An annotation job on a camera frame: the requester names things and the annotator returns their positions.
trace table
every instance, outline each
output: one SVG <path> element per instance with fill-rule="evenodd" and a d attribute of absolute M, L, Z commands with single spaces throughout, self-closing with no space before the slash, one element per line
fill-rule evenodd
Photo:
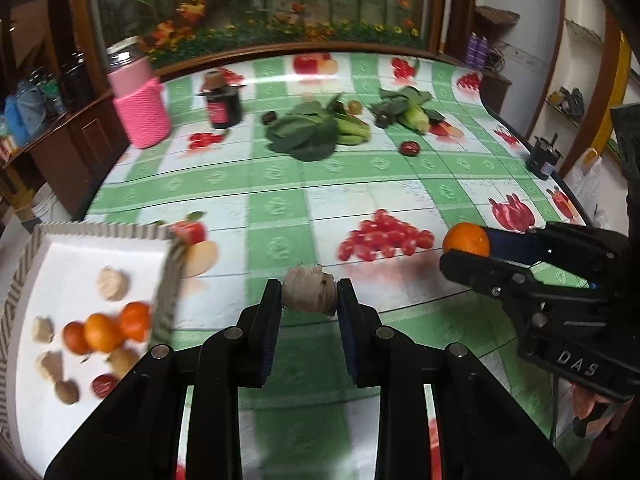
<path fill-rule="evenodd" d="M 468 73 L 421 59 L 414 77 L 394 78 L 392 56 L 332 53 L 323 76 L 297 74 L 294 56 L 227 66 L 242 76 L 244 120 L 221 144 L 190 149 L 190 136 L 210 132 L 204 99 L 195 95 L 203 73 L 167 82 L 163 99 L 172 117 L 171 136 L 147 150 L 129 148 L 108 175 L 86 220 L 177 222 L 203 213 L 207 238 L 218 262 L 182 284 L 172 345 L 183 349 L 236 322 L 240 311 L 260 300 L 268 278 L 282 278 L 296 264 L 321 263 L 337 279 L 350 278 L 361 303 L 376 307 L 382 322 L 416 342 L 443 348 L 467 345 L 549 433 L 549 375 L 519 360 L 514 331 L 497 301 L 446 280 L 438 270 L 447 229 L 460 221 L 500 228 L 491 200 L 516 194 L 535 225 L 582 222 L 574 206 L 524 166 L 527 149 L 491 117 L 477 89 L 460 79 Z M 327 67 L 327 60 L 319 61 Z M 260 117 L 286 113 L 311 92 L 326 103 L 336 92 L 343 102 L 363 105 L 385 89 L 410 84 L 429 91 L 425 106 L 441 112 L 463 137 L 420 137 L 399 125 L 373 126 L 359 146 L 338 146 L 327 160 L 302 163 L 267 149 Z M 416 140 L 421 152 L 405 158 L 397 146 Z M 341 262 L 336 249 L 361 219 L 386 208 L 418 229 L 434 233 L 432 250 L 361 262 Z M 583 280 L 547 264 L 534 266 L 545 283 L 585 286 Z M 428 412 L 433 402 L 428 392 Z M 554 438 L 575 456 L 568 384 L 561 385 L 561 420 Z M 188 395 L 183 430 L 190 410 Z M 335 319 L 284 311 L 273 371 L 262 390 L 239 394 L 242 462 L 246 478 L 373 478 L 378 390 L 358 390 L 344 365 Z M 431 421 L 432 434 L 434 420 Z M 178 462 L 184 463 L 186 431 Z"/>

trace cabinet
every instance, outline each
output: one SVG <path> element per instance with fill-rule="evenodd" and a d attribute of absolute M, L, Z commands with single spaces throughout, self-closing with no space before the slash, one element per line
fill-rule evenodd
<path fill-rule="evenodd" d="M 129 145 L 110 96 L 104 96 L 25 147 L 73 216 Z"/>

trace mandarin orange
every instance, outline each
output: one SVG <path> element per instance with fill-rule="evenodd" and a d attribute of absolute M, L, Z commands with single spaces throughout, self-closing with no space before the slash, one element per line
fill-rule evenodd
<path fill-rule="evenodd" d="M 489 256 L 489 238 L 479 225 L 461 222 L 449 229 L 442 241 L 442 252 L 446 253 L 450 249 Z"/>

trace screw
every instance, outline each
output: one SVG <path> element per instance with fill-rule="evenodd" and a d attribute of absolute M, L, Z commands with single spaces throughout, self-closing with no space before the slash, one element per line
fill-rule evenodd
<path fill-rule="evenodd" d="M 449 352 L 451 352 L 456 357 L 464 357 L 467 353 L 466 346 L 462 343 L 452 343 L 449 345 Z"/>
<path fill-rule="evenodd" d="M 225 330 L 225 337 L 227 339 L 240 339 L 242 334 L 242 329 L 239 326 L 230 326 Z"/>
<path fill-rule="evenodd" d="M 394 329 L 391 328 L 390 326 L 379 326 L 376 329 L 376 335 L 380 339 L 391 339 L 393 336 L 396 335 L 396 333 L 394 332 Z"/>
<path fill-rule="evenodd" d="M 153 359 L 162 359 L 169 355 L 169 347 L 167 345 L 156 345 L 151 349 L 151 357 Z"/>
<path fill-rule="evenodd" d="M 536 312 L 533 316 L 531 316 L 531 322 L 533 323 L 533 326 L 542 328 L 546 325 L 547 319 L 546 316 L 542 314 L 542 312 Z"/>

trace cherry tomato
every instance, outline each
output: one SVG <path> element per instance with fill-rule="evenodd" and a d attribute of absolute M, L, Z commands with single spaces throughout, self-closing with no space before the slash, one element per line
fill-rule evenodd
<path fill-rule="evenodd" d="M 338 245 L 338 259 L 346 262 L 353 254 L 353 242 L 345 240 Z"/>
<path fill-rule="evenodd" d="M 407 256 L 411 256 L 412 254 L 415 253 L 415 239 L 414 238 L 407 238 L 407 240 L 405 240 L 402 243 L 402 252 L 404 254 L 406 254 Z"/>
<path fill-rule="evenodd" d="M 379 251 L 380 248 L 388 244 L 386 233 L 383 231 L 372 231 L 364 235 L 362 239 L 364 244 L 371 247 L 374 251 Z"/>
<path fill-rule="evenodd" d="M 375 222 L 382 222 L 388 216 L 388 211 L 386 209 L 378 209 L 375 213 L 373 213 L 373 219 Z"/>
<path fill-rule="evenodd" d="M 380 252 L 385 258 L 393 258 L 396 256 L 396 248 L 390 245 L 385 245 L 380 248 Z"/>
<path fill-rule="evenodd" d="M 418 233 L 420 232 L 411 224 L 403 225 L 402 227 L 404 229 L 404 234 L 406 234 L 408 238 L 417 238 Z"/>
<path fill-rule="evenodd" d="M 391 215 L 387 215 L 382 222 L 379 222 L 378 225 L 380 229 L 389 232 L 389 231 L 398 231 L 400 230 L 400 222 L 393 218 Z"/>
<path fill-rule="evenodd" d="M 393 247 L 400 247 L 402 243 L 406 240 L 406 234 L 404 231 L 389 231 L 386 234 L 386 237 L 389 240 L 389 243 L 393 245 Z"/>
<path fill-rule="evenodd" d="M 431 249 L 433 247 L 434 236 L 431 231 L 420 231 L 418 237 L 415 239 L 415 243 L 418 247 L 423 249 Z"/>
<path fill-rule="evenodd" d="M 364 260 L 365 262 L 372 262 L 373 260 L 376 259 L 376 253 L 366 245 L 354 246 L 353 252 L 357 257 L 359 257 L 359 259 Z"/>
<path fill-rule="evenodd" d="M 378 230 L 378 224 L 371 220 L 363 220 L 358 224 L 358 227 L 364 234 Z"/>
<path fill-rule="evenodd" d="M 353 242 L 353 245 L 362 245 L 364 238 L 364 232 L 360 230 L 351 231 L 349 233 L 349 238 Z"/>

